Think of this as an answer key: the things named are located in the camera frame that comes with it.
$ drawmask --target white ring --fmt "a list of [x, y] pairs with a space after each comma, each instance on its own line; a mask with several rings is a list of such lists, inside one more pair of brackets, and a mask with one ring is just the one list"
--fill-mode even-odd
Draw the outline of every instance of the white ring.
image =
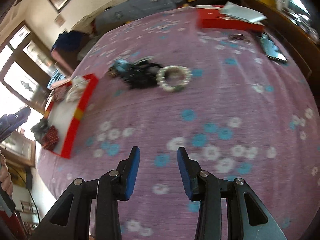
[[[182, 76], [184, 76], [184, 79], [180, 82], [180, 84], [176, 86], [170, 86], [167, 81], [165, 80], [165, 73], [167, 71], [172, 70], [178, 70]], [[175, 92], [180, 91], [181, 88], [184, 88], [192, 79], [191, 71], [183, 66], [167, 66], [164, 68], [161, 68], [157, 73], [157, 83], [159, 87], [162, 87], [165, 91], [168, 92]]]

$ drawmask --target finger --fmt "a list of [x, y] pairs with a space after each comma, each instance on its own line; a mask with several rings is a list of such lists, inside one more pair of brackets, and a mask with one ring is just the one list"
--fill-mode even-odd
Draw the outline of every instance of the finger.
[[5, 157], [0, 153], [0, 164], [5, 165]]
[[12, 181], [10, 182], [10, 185], [7, 189], [7, 194], [11, 197], [12, 196], [12, 192], [13, 192], [13, 183]]
[[0, 182], [4, 182], [4, 180], [8, 177], [9, 171], [6, 164], [2, 165], [0, 168]]
[[4, 182], [2, 182], [1, 188], [2, 188], [4, 191], [7, 191], [7, 189], [8, 189], [9, 186], [10, 186], [10, 183], [11, 183], [11, 175], [9, 174], [9, 176], [5, 178]]

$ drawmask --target phone screen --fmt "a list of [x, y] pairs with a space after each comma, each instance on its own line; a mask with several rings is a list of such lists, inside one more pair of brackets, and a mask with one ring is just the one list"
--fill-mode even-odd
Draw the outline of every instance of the phone screen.
[[285, 56], [282, 54], [276, 44], [274, 44], [274, 42], [270, 40], [267, 34], [262, 33], [262, 37], [258, 37], [258, 39], [263, 51], [268, 57], [279, 60], [281, 62], [287, 62]]

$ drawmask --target stack of papers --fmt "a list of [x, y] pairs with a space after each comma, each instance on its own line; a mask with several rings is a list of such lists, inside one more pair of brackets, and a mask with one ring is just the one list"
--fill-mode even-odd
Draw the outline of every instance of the stack of papers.
[[220, 10], [220, 13], [231, 18], [243, 20], [250, 23], [255, 23], [266, 19], [266, 17], [258, 11], [239, 6], [231, 2], [227, 2], [226, 5]]

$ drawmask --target black cable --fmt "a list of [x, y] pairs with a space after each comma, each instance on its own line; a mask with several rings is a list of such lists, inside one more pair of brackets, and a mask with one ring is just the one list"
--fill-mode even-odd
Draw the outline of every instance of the black cable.
[[[22, 181], [24, 182], [24, 184], [27, 186], [26, 181], [23, 179], [23, 177], [20, 175], [20, 173], [19, 173], [14, 167], [12, 167], [11, 165], [8, 165], [8, 164], [7, 164], [7, 166], [10, 167], [11, 169], [13, 169], [13, 170], [20, 176], [20, 178], [22, 179]], [[32, 199], [32, 202], [33, 202], [33, 204], [35, 205], [35, 208], [36, 208], [36, 210], [37, 210], [38, 221], [39, 221], [39, 224], [40, 224], [40, 215], [39, 215], [39, 211], [38, 211], [37, 205], [36, 205], [36, 203], [35, 203], [35, 200], [33, 199], [33, 196], [32, 196], [32, 194], [31, 194], [30, 190], [29, 190], [28, 188], [27, 188], [27, 190], [29, 191], [29, 194], [30, 194], [30, 197], [31, 197], [31, 199]]]

